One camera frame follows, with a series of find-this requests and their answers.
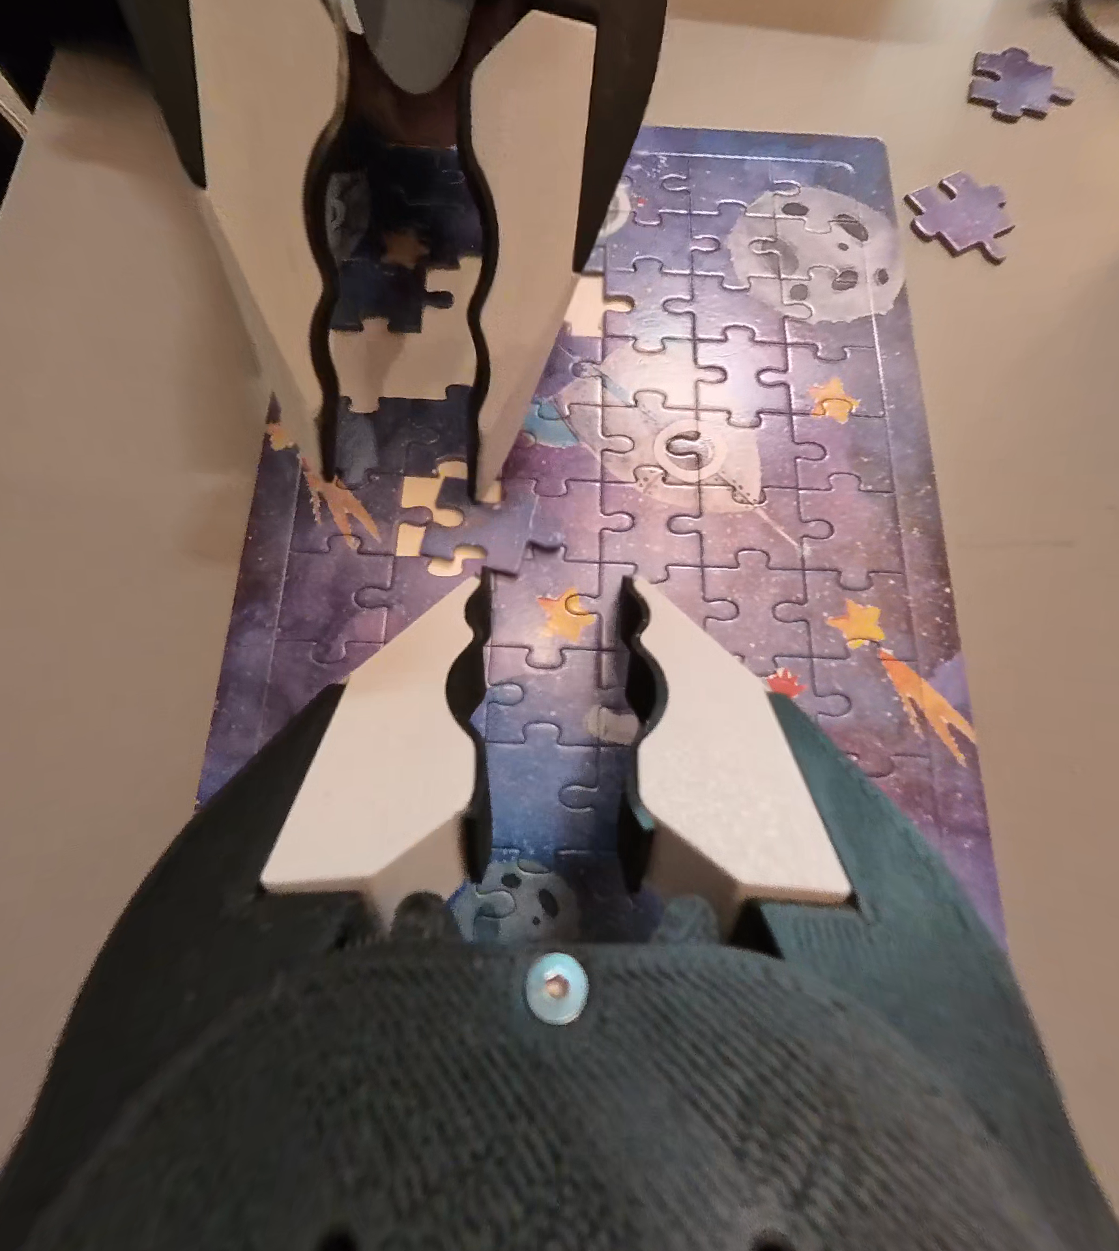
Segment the space jigsaw puzzle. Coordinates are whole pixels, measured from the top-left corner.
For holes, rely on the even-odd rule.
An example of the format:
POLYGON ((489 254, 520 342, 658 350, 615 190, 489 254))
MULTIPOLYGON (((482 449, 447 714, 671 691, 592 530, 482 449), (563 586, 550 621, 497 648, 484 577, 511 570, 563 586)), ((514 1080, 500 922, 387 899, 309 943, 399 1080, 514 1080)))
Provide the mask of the space jigsaw puzzle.
MULTIPOLYGON (((652 925, 615 860, 637 575, 807 711, 1005 938, 894 201, 870 136, 639 132, 504 461, 564 542, 494 570, 494 849, 467 934, 652 925)), ((328 212, 336 476, 268 415, 198 805, 485 564, 420 553, 467 475, 481 237, 457 156, 360 125, 328 212)))

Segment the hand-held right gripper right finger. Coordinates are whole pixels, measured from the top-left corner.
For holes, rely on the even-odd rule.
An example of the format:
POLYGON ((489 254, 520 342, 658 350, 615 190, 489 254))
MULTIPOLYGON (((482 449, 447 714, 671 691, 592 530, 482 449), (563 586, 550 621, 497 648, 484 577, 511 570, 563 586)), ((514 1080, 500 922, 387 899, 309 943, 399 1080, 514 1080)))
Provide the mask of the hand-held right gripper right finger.
POLYGON ((843 904, 849 876, 769 690, 653 583, 623 579, 639 727, 618 811, 632 893, 843 904))

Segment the purple jigsaw puzzle piece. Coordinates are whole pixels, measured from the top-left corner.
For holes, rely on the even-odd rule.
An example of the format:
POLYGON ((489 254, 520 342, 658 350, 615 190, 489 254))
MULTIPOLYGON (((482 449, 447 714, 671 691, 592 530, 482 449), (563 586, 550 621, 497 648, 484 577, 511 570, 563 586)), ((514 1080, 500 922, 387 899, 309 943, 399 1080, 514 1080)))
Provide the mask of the purple jigsaw puzzle piece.
POLYGON ((430 558, 452 560, 460 545, 484 551, 485 565, 499 573, 517 574, 527 545, 557 551, 563 545, 562 530, 549 523, 537 510, 536 482, 527 476, 507 476, 495 502, 477 502, 464 476, 442 476, 437 495, 440 509, 460 510, 459 523, 430 523, 425 529, 420 553, 430 558))
POLYGON ((911 191, 903 200, 914 214, 911 229, 920 239, 943 242, 953 256, 978 248, 992 264, 1005 260, 1001 237, 1014 224, 1001 186, 956 170, 936 184, 911 191))
POLYGON ((974 54, 967 100, 988 108, 999 121, 1043 118, 1052 106, 1068 106, 1074 98, 1072 89, 1055 82, 1052 66, 1038 63, 1018 45, 974 54))

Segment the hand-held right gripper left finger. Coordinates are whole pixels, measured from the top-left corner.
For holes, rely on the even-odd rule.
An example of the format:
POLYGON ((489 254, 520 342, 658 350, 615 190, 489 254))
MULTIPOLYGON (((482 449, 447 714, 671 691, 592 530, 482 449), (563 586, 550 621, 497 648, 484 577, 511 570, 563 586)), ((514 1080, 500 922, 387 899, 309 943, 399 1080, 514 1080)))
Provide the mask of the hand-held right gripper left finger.
POLYGON ((491 582, 470 575, 340 685, 259 883, 371 904, 452 896, 491 849, 485 741, 491 582))

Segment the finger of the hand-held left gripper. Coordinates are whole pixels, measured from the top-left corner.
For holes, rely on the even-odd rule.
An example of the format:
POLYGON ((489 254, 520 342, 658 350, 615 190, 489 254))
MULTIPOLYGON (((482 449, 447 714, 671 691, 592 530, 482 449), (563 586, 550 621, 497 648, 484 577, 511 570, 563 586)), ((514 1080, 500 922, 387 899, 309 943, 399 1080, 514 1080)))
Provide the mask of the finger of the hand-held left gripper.
POLYGON ((348 102, 336 2, 191 1, 202 204, 263 383, 311 467, 332 474, 339 384, 326 229, 348 102))
POLYGON ((480 501, 494 497, 577 281, 594 49, 594 26, 527 12, 468 80, 459 148, 484 226, 469 306, 480 501))

